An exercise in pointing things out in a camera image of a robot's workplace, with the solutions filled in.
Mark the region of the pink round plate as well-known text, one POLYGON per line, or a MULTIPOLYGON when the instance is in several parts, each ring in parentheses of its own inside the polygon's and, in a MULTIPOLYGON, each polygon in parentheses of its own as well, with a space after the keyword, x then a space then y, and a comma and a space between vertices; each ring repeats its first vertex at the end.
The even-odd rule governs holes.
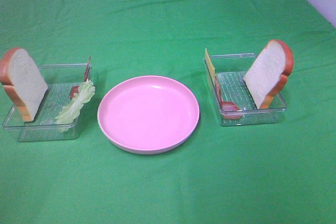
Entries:
POLYGON ((112 88, 99 104, 97 119, 115 146, 149 155, 184 143, 199 114, 198 101, 184 84, 163 76, 140 76, 112 88))

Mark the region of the green tablecloth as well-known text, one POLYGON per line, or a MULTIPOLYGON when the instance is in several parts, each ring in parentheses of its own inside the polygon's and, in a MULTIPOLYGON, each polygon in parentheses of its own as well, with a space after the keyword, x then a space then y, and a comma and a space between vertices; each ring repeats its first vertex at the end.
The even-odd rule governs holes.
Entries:
POLYGON ((335 223, 335 29, 305 0, 1 0, 1 52, 39 65, 92 60, 80 136, 17 142, 1 130, 1 223, 335 223), (204 51, 286 42, 295 65, 276 124, 220 126, 204 51), (178 148, 134 155, 97 122, 116 84, 158 74, 201 111, 178 148))

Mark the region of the left clear plastic tray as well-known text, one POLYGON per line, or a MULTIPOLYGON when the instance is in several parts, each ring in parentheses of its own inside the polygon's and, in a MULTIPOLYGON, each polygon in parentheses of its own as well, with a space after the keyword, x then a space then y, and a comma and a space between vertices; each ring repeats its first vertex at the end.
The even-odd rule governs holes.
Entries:
POLYGON ((77 138, 79 136, 77 123, 69 131, 57 133, 55 117, 70 101, 71 88, 83 82, 86 63, 42 65, 38 68, 48 85, 48 90, 35 119, 32 122, 24 122, 16 107, 12 106, 2 124, 3 129, 10 132, 19 142, 77 138))

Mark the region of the green lettuce leaf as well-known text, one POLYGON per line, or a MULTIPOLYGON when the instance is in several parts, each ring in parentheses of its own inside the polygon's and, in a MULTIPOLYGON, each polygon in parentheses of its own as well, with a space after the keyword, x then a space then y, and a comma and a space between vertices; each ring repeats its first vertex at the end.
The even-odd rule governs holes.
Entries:
POLYGON ((82 107, 88 103, 95 94, 95 86, 91 80, 87 79, 71 94, 73 96, 68 104, 64 105, 55 117, 57 133, 67 132, 76 125, 82 107))

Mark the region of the clear plastic tray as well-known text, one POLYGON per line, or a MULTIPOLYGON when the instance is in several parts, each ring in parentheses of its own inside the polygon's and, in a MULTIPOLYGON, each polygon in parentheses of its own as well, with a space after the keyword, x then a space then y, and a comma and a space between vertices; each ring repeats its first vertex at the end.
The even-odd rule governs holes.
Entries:
POLYGON ((286 103, 280 94, 277 94, 272 104, 267 109, 258 109, 249 93, 243 77, 256 59, 254 53, 212 55, 211 61, 215 67, 215 77, 218 78, 222 98, 224 101, 232 101, 240 111, 227 112, 227 114, 241 113, 243 116, 238 120, 225 120, 222 115, 226 112, 221 110, 217 98, 215 83, 212 83, 205 58, 205 73, 210 93, 214 99, 216 115, 222 126, 256 125, 277 123, 284 119, 286 103))
POLYGON ((57 133, 55 117, 70 101, 71 88, 83 82, 86 63, 42 65, 38 68, 48 85, 48 90, 35 119, 32 122, 24 122, 16 107, 12 106, 2 124, 3 129, 10 132, 19 142, 77 138, 79 136, 77 123, 69 131, 57 133))

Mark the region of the yellow cheese slice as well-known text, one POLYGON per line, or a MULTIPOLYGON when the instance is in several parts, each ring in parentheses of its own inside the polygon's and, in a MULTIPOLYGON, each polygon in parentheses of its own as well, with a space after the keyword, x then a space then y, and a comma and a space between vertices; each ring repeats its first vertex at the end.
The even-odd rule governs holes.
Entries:
POLYGON ((215 67, 211 61, 207 48, 205 48, 205 62, 208 68, 208 72, 211 78, 212 83, 215 83, 215 67))

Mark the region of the bacon strip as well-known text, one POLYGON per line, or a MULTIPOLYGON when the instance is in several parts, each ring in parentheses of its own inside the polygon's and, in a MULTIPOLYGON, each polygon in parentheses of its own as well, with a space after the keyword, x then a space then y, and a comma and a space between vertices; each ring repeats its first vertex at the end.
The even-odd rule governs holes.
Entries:
MULTIPOLYGON (((88 62, 86 64, 85 73, 83 76, 83 81, 86 82, 88 80, 89 69, 91 64, 91 56, 88 58, 88 62)), ((75 94, 79 93, 79 86, 73 86, 70 91, 70 99, 72 100, 75 97, 75 94)))
POLYGON ((221 85, 220 85, 217 77, 215 77, 215 90, 216 90, 217 98, 219 100, 220 108, 221 108, 221 110, 226 112, 225 114, 222 115, 223 119, 225 119, 225 120, 238 120, 238 119, 240 119, 243 116, 241 113, 227 114, 227 112, 240 111, 240 108, 232 101, 224 101, 223 100, 221 85))

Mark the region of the toast bread slice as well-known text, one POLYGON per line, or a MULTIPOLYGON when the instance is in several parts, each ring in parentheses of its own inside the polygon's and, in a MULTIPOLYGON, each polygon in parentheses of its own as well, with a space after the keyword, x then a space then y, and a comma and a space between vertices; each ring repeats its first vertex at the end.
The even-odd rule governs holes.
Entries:
POLYGON ((1 59, 1 84, 22 120, 34 120, 48 89, 33 58, 24 48, 12 48, 1 59))
POLYGON ((256 108, 269 108, 292 70, 293 54, 289 46, 282 40, 270 40, 243 77, 256 108))

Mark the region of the right clear plastic tray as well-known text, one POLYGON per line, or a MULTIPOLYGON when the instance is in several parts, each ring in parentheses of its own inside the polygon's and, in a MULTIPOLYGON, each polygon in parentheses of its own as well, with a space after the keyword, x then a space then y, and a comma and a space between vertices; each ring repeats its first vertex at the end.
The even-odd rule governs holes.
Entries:
POLYGON ((215 83, 212 83, 205 58, 205 73, 210 93, 214 99, 216 115, 222 126, 256 125, 277 123, 284 119, 286 103, 280 94, 277 94, 272 104, 267 109, 258 109, 249 93, 243 77, 256 59, 254 53, 212 55, 211 61, 215 67, 215 77, 218 78, 222 98, 224 101, 232 101, 240 111, 227 112, 227 114, 241 113, 243 116, 238 120, 225 120, 222 115, 226 112, 221 110, 217 98, 215 83))

